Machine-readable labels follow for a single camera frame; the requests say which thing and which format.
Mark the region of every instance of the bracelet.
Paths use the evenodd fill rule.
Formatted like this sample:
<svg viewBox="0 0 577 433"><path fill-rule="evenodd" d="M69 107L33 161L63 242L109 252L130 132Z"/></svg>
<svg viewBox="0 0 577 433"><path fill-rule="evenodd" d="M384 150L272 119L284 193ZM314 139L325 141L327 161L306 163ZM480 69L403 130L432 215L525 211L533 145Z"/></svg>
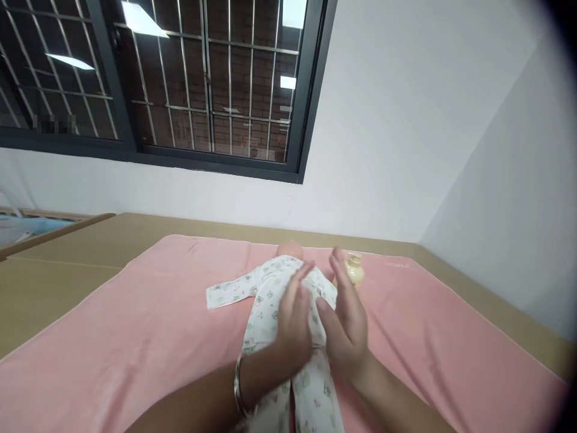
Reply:
<svg viewBox="0 0 577 433"><path fill-rule="evenodd" d="M236 360L236 367L234 368L234 401L236 402L236 410L239 414L248 418L248 412L246 412L245 404L242 401L242 396L240 395L240 359L242 358L242 352L239 358Z"/></svg>

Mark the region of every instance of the small bottle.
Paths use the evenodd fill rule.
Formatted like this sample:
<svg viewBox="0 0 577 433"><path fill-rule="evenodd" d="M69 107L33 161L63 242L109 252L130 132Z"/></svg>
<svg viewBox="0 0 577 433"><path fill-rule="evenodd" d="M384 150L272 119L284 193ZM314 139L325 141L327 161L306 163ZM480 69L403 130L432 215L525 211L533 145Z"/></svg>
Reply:
<svg viewBox="0 0 577 433"><path fill-rule="evenodd" d="M349 253L349 259L345 262L344 266L347 269L347 274L349 275L350 281L353 283L355 289L358 289L361 285L363 279L365 278L365 271L361 266L361 255L355 253ZM332 284L337 287L337 278L332 282Z"/></svg>

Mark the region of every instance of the pink blanket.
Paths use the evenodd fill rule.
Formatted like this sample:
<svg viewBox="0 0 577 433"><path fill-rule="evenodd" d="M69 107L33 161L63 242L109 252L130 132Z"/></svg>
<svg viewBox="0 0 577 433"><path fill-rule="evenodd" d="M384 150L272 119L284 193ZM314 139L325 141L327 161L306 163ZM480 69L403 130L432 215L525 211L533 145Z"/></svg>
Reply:
<svg viewBox="0 0 577 433"><path fill-rule="evenodd" d="M0 361L2 432L123 432L241 348L252 298L206 309L205 289L276 246L168 236ZM306 248L332 280L329 249ZM370 348L461 432L542 432L566 385L413 260L366 254ZM335 378L346 431L373 431Z"/></svg>

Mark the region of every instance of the white onesie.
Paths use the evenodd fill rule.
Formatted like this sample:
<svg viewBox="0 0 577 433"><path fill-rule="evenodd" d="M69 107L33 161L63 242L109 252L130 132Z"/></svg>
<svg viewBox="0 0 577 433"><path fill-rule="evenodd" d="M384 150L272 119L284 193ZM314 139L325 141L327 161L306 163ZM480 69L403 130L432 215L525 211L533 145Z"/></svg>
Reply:
<svg viewBox="0 0 577 433"><path fill-rule="evenodd" d="M275 257L237 280L217 284L206 290L209 309L227 306L249 296L256 297L246 326L242 345L244 353L259 351L275 340L278 303L290 277L302 264L294 257ZM324 350L325 329L315 302L321 296L334 309L337 290L318 268L307 275L302 285L311 292L308 322L313 337L313 357L291 381L282 384L259 402L258 411L249 423L251 433L289 433L291 382L295 394L297 433L344 433L331 367Z"/></svg>

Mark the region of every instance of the onesie sleeve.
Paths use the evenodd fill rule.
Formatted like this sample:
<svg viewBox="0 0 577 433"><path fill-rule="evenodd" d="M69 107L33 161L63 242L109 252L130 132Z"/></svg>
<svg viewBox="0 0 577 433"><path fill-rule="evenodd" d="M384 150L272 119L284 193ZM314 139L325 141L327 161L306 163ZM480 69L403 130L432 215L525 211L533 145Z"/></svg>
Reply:
<svg viewBox="0 0 577 433"><path fill-rule="evenodd" d="M206 306L210 309L224 307L257 294L259 267L234 281L220 283L206 289Z"/></svg>

